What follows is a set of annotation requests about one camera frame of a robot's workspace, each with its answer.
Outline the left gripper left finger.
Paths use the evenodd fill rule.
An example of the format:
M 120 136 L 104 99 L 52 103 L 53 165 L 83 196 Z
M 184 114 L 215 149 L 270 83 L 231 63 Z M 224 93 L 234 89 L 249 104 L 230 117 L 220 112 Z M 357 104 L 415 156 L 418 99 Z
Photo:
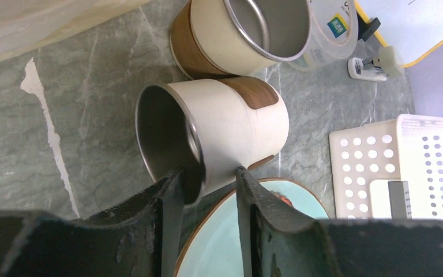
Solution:
M 0 211 L 0 276 L 173 276 L 185 171 L 86 219 Z

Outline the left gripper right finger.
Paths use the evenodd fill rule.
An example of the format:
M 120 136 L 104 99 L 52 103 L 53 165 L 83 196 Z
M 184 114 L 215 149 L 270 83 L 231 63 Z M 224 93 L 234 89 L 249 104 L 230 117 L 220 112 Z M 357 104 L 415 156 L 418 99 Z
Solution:
M 235 174 L 244 276 L 443 276 L 443 220 L 314 219 Z

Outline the white mug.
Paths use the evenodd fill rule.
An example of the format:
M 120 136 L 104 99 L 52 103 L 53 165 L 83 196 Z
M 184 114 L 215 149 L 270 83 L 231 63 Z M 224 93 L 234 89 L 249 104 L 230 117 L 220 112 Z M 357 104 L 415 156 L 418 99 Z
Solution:
M 234 182 L 238 167 L 273 159 L 289 134 L 279 92 L 249 76 L 148 85 L 137 98 L 135 125 L 153 181 L 185 169 L 186 205 Z

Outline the white plastic basket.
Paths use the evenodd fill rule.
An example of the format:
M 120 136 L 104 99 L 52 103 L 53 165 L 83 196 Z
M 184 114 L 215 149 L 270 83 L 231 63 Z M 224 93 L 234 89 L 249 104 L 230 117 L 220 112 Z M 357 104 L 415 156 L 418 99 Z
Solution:
M 443 118 L 396 119 L 332 132 L 339 219 L 443 220 Z

